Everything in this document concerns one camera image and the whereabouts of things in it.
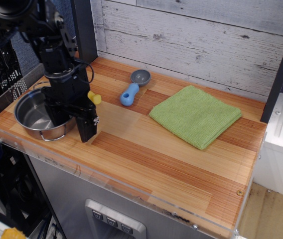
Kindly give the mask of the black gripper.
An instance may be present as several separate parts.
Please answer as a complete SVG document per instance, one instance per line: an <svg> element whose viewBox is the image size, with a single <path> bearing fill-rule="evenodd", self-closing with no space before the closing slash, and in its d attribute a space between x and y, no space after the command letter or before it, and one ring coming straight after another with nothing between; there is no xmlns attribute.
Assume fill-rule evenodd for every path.
<svg viewBox="0 0 283 239"><path fill-rule="evenodd" d="M90 81L86 67L88 63L74 62L60 73L44 72L50 86L42 88L45 109L54 126L60 126L69 117L76 117L81 141L86 143L97 134L98 117L96 106L88 99Z"/></svg>

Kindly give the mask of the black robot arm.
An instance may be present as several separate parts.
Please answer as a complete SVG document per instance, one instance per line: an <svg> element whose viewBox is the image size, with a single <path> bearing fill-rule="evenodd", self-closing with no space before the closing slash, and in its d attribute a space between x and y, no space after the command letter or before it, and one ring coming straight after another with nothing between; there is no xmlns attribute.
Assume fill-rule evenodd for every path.
<svg viewBox="0 0 283 239"><path fill-rule="evenodd" d="M92 138L99 118L88 97L88 63L75 58L77 46L55 5L49 0L0 0L0 29L7 30L0 47L20 32L43 64L50 86L41 92L53 124L74 117L82 142Z"/></svg>

